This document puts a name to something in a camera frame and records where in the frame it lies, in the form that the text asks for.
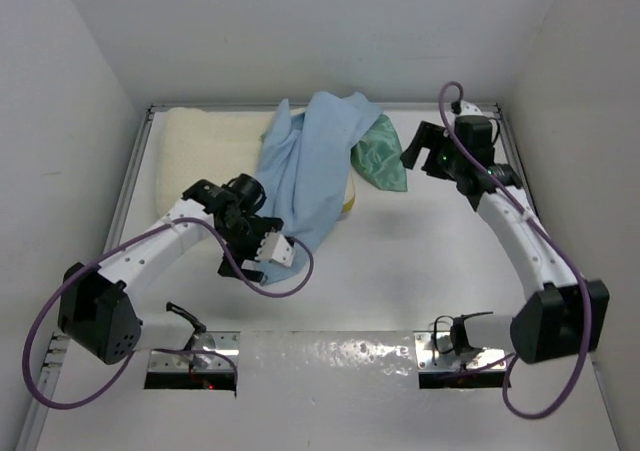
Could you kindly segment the green and blue satin pillowcase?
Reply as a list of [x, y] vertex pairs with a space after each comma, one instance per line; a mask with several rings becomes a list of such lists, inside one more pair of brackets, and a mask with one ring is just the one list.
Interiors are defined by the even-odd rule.
[[303, 270], [342, 213], [351, 172], [382, 191], [405, 192], [406, 170], [398, 134], [383, 110], [361, 93], [340, 98], [315, 93], [296, 112], [282, 100], [262, 136], [254, 175], [266, 202], [261, 215], [283, 220], [283, 231], [307, 247], [289, 267], [261, 262], [265, 284]]

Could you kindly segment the cream pillow with yellow edge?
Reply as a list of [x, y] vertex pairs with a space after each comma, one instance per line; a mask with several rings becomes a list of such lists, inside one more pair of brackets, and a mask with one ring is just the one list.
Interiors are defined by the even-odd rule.
[[195, 182], [216, 185], [254, 177], [272, 111], [216, 111], [174, 107], [160, 127], [155, 204], [165, 215]]

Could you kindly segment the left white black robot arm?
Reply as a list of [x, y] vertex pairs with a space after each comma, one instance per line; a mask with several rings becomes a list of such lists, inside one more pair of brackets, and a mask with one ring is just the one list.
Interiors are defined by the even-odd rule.
[[246, 261], [290, 267], [294, 242], [282, 234], [281, 219], [258, 216], [265, 201], [262, 185], [246, 174], [221, 186], [197, 181], [133, 244], [78, 280], [72, 276], [80, 264], [66, 272], [60, 330], [107, 365], [136, 350], [200, 348], [206, 325], [173, 298], [149, 299], [149, 287], [190, 248], [215, 236], [226, 246], [218, 268], [223, 277], [262, 282], [263, 273], [244, 268]]

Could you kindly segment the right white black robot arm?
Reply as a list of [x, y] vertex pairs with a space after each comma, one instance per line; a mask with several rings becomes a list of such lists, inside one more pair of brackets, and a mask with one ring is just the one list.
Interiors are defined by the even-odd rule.
[[525, 304], [515, 316], [478, 312], [454, 318], [451, 349], [463, 355], [483, 348], [515, 353], [527, 364], [577, 355], [582, 339], [598, 347], [610, 294], [600, 280], [580, 285], [566, 261], [545, 240], [522, 181], [495, 160], [493, 125], [481, 115], [459, 116], [454, 137], [423, 121], [401, 155], [405, 168], [429, 152], [423, 171], [455, 183], [490, 227], [513, 265]]

